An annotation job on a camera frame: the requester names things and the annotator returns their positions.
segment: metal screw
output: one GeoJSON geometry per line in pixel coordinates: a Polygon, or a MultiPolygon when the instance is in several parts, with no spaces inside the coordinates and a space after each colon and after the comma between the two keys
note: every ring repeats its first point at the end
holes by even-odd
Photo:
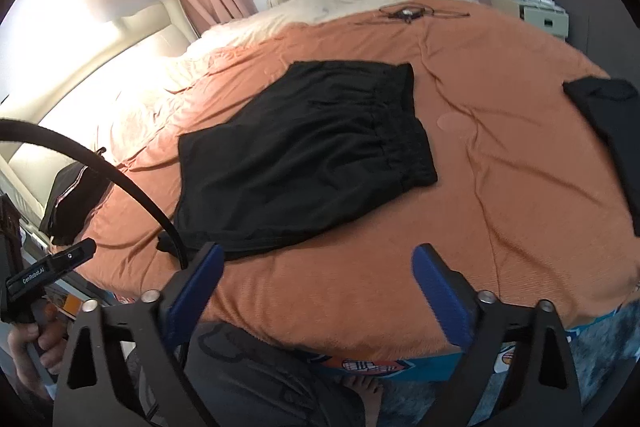
{"type": "Polygon", "coordinates": [[[147,290],[142,294],[142,301],[146,303],[156,302],[159,298],[160,292],[158,290],[147,290]]]}
{"type": "Polygon", "coordinates": [[[498,298],[495,296],[495,293],[490,292],[489,290],[480,290],[478,292],[478,298],[485,304],[493,304],[498,300],[498,298]]]}
{"type": "Polygon", "coordinates": [[[546,299],[543,299],[542,301],[540,301],[538,305],[540,306],[540,309],[542,309],[545,312],[552,312],[555,309],[553,302],[547,301],[546,299]]]}
{"type": "Polygon", "coordinates": [[[82,303],[83,312],[92,312],[98,307],[98,301],[95,299],[89,299],[82,303]]]}

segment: blue gripper pad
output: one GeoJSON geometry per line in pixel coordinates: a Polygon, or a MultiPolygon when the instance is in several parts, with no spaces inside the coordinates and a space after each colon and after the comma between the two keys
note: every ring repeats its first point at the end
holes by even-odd
{"type": "Polygon", "coordinates": [[[473,287],[428,244],[415,248],[412,269],[447,340],[466,351],[473,342],[478,313],[473,287]]]}
{"type": "Polygon", "coordinates": [[[164,345],[170,351],[191,339],[202,312],[218,286],[225,266],[220,245],[209,245],[207,253],[194,268],[162,323],[164,345]]]}

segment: orange blanket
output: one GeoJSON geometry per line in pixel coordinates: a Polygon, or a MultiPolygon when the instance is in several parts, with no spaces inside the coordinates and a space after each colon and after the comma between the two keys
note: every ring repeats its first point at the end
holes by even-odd
{"type": "MultiPolygon", "coordinates": [[[[171,214],[180,193],[178,136],[226,121],[293,61],[414,68],[416,114],[438,183],[300,245],[226,264],[204,320],[359,360],[450,351],[411,274],[412,250],[424,242],[476,289],[521,305],[551,299],[567,326],[606,314],[633,292],[640,239],[606,149],[561,88],[604,72],[489,7],[427,3],[471,17],[371,25],[379,14],[369,12],[288,26],[256,46],[213,52],[207,73],[188,87],[117,116],[111,152],[171,214]]],[[[156,250],[158,232],[114,188],[88,222],[83,237],[98,250],[79,271],[126,296],[161,288],[177,265],[156,250]]]]}

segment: white drawer unit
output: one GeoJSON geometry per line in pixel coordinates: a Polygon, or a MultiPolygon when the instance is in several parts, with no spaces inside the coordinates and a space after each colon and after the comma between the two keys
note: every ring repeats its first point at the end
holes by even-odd
{"type": "Polygon", "coordinates": [[[545,32],[566,40],[569,36],[569,14],[559,6],[544,6],[532,1],[491,0],[502,13],[522,19],[545,32]]]}
{"type": "Polygon", "coordinates": [[[567,13],[525,6],[522,18],[526,22],[563,40],[566,40],[569,36],[569,16],[567,13]]]}

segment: black bag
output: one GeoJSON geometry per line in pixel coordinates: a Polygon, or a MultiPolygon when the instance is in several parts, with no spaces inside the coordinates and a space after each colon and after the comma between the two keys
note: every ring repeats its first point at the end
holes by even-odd
{"type": "MultiPolygon", "coordinates": [[[[105,151],[101,147],[96,154],[105,151]]],[[[53,181],[40,231],[51,237],[54,245],[72,245],[110,184],[107,178],[79,162],[61,169],[53,181]]]]}

